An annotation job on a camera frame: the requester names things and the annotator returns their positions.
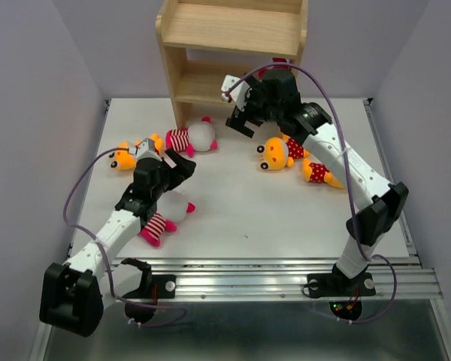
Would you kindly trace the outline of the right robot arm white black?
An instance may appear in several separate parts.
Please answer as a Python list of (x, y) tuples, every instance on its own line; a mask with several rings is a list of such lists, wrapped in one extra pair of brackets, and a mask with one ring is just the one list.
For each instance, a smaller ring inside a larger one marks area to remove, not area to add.
[(347, 297), (353, 292), (373, 296), (373, 279), (367, 272), (377, 244), (398, 220), (409, 190), (378, 174), (345, 141), (334, 107), (325, 110), (316, 102), (304, 102), (295, 75), (283, 68), (268, 70), (260, 80), (251, 72), (243, 77), (226, 75), (222, 100), (235, 109), (228, 127), (251, 138), (247, 123), (274, 122), (280, 131), (317, 158), (347, 188), (351, 217), (344, 250), (329, 273), (309, 274), (302, 292), (307, 297)]

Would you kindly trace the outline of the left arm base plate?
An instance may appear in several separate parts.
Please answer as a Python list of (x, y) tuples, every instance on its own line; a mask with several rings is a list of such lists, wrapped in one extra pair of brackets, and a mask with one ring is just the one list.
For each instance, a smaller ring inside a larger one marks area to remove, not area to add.
[(115, 290), (125, 299), (173, 299), (175, 297), (176, 275), (149, 276), (139, 273), (125, 280), (114, 278)]

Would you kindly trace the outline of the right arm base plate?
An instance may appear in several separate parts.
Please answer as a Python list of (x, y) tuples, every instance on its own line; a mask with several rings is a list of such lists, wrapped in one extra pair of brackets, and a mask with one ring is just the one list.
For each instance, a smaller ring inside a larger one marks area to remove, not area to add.
[(369, 272), (364, 272), (353, 279), (335, 273), (309, 274), (305, 288), (307, 296), (312, 299), (350, 297), (356, 292), (362, 297), (376, 295), (374, 280)]

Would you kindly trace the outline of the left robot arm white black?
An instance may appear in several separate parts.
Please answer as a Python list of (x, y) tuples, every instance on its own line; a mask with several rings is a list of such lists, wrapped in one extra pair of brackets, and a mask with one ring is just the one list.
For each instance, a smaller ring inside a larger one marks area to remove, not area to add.
[(152, 218), (160, 197), (191, 178), (196, 164), (172, 149), (169, 165), (152, 150), (138, 157), (133, 181), (126, 187), (109, 219), (91, 240), (63, 264), (53, 263), (44, 273), (41, 322), (88, 337), (100, 324), (105, 296), (99, 281), (111, 276), (110, 263)]

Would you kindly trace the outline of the white pink plush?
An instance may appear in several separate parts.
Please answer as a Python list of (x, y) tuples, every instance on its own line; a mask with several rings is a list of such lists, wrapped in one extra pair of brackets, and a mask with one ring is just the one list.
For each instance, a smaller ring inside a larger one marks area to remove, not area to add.
[(287, 59), (274, 57), (273, 59), (274, 66), (273, 68), (281, 68), (289, 71), (291, 68), (288, 66), (289, 62)]
[(155, 214), (138, 235), (151, 247), (160, 247), (162, 234), (176, 232), (177, 224), (195, 209), (195, 204), (184, 194), (177, 191), (166, 192), (158, 200)]
[(171, 129), (166, 133), (165, 146), (178, 153), (194, 157), (197, 152), (217, 150), (216, 133), (210, 117), (203, 117), (184, 129)]

